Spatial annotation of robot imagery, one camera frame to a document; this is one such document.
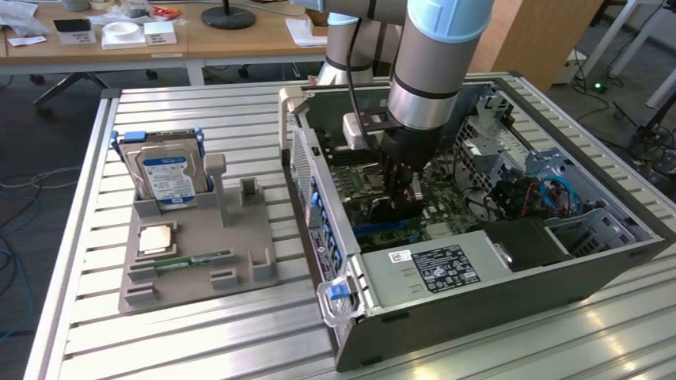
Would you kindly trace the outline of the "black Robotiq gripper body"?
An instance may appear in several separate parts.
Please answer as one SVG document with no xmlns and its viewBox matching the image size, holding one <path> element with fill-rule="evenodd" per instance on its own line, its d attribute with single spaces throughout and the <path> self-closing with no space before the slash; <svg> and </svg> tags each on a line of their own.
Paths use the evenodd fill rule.
<svg viewBox="0 0 676 380">
<path fill-rule="evenodd" d="M 381 151 L 385 161 L 420 172 L 434 156 L 441 139 L 441 128 L 417 130 L 409 127 L 384 131 Z"/>
</svg>

